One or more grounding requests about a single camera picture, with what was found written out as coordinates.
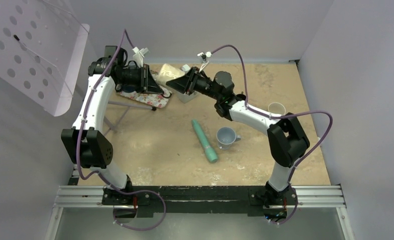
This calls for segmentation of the white upside-down mug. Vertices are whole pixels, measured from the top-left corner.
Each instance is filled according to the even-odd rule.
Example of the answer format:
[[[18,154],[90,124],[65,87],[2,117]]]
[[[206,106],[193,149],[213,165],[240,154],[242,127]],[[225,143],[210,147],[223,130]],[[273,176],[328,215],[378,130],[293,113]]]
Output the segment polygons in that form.
[[[221,150],[229,149],[235,142],[240,141],[242,137],[230,127],[221,127],[216,133],[217,146]]]

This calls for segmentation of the beige mug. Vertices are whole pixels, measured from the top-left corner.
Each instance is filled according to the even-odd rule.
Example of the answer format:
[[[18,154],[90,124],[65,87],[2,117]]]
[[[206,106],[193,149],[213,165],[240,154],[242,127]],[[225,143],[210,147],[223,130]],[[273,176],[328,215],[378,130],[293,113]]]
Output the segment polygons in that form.
[[[179,68],[176,68],[170,64],[163,64],[157,73],[155,78],[156,82],[160,85],[166,86],[168,81],[175,80],[182,77],[185,74]]]

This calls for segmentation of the light green mug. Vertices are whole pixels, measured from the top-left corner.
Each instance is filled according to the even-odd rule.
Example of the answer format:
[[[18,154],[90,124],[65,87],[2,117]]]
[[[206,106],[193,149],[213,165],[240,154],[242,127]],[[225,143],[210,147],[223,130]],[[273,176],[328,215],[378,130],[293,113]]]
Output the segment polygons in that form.
[[[279,102],[270,103],[267,107],[267,111],[272,114],[277,114],[277,115],[285,115],[286,114],[285,106]]]

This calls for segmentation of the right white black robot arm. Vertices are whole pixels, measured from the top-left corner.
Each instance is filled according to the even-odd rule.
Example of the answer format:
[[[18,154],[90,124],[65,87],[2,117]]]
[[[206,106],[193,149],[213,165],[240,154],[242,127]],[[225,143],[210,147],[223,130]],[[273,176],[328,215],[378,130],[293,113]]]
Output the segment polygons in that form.
[[[234,93],[232,76],[225,71],[219,71],[214,78],[209,78],[198,68],[192,67],[183,76],[166,81],[166,86],[181,94],[198,92],[206,95],[216,101],[214,107],[220,117],[245,124],[266,135],[275,164],[265,185],[265,196],[273,204],[284,199],[285,192],[290,188],[292,168],[310,146],[297,117],[291,113],[268,113],[247,104],[244,94]]]

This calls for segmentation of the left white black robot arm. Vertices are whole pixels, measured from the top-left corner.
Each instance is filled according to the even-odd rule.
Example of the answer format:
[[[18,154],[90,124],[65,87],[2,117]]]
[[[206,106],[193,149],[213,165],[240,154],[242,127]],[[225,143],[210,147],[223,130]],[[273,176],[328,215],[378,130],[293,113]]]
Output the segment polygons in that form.
[[[88,68],[88,88],[81,110],[72,127],[63,129],[61,140],[76,165],[79,176],[87,180],[98,175],[114,198],[123,205],[134,197],[132,183],[113,161],[113,145],[102,133],[105,113],[114,91],[163,95],[150,68],[136,59],[127,60],[126,50],[114,45],[105,47],[104,56]]]

